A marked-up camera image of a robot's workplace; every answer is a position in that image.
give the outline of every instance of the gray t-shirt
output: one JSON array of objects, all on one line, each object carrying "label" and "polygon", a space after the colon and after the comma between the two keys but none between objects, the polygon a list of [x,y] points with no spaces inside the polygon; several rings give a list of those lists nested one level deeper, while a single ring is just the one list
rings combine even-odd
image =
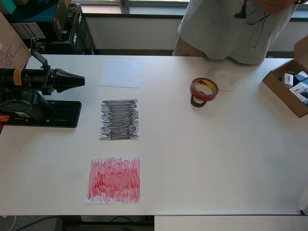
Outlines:
[{"label": "gray t-shirt", "polygon": [[268,48],[291,18],[296,5],[268,16],[260,33],[262,21],[259,20],[264,17],[264,12],[259,4],[248,1],[247,18],[234,17],[241,11],[243,3],[244,0],[191,0],[179,26],[179,36],[211,59],[231,57],[243,64],[263,62]]}]

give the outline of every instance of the orange label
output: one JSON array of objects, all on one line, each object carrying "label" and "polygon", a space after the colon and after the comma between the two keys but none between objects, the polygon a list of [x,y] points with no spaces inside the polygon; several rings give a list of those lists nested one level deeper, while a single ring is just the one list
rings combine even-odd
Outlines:
[{"label": "orange label", "polygon": [[0,122],[8,122],[10,119],[10,116],[9,115],[0,115]]},{"label": "orange label", "polygon": [[21,71],[22,69],[15,69],[14,70],[14,84],[17,86],[21,86]]}]

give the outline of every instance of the white table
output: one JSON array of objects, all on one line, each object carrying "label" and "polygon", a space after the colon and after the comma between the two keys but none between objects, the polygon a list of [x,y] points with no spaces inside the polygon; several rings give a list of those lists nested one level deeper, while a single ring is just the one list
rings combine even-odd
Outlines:
[{"label": "white table", "polygon": [[[5,126],[0,136],[0,215],[298,214],[308,206],[308,118],[297,118],[260,66],[195,57],[46,55],[84,87],[46,99],[81,101],[76,129]],[[106,59],[143,62],[140,89],[100,87]],[[31,58],[28,68],[39,68]],[[205,107],[189,87],[212,67],[241,84]],[[101,100],[139,99],[138,141],[99,141]],[[92,158],[140,156],[137,204],[86,204]]]},{"label": "white table", "polygon": [[155,231],[306,231],[304,216],[155,216]]}]

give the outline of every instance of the paper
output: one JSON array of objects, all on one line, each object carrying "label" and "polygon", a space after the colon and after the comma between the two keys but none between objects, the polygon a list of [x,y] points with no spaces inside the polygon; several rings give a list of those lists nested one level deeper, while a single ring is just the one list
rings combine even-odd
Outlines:
[{"label": "paper", "polygon": [[100,140],[116,141],[138,138],[138,100],[102,101]]},{"label": "paper", "polygon": [[141,72],[140,61],[108,59],[105,61],[101,86],[140,88]]},{"label": "paper", "polygon": [[137,203],[139,199],[139,157],[92,159],[87,203]]}]

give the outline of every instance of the paper with red scribbles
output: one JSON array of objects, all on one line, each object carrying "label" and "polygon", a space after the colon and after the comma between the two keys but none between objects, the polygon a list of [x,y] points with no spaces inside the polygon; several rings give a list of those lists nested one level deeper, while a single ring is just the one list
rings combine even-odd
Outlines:
[{"label": "paper with red scribbles", "polygon": [[92,159],[87,203],[137,203],[139,199],[139,157]]}]

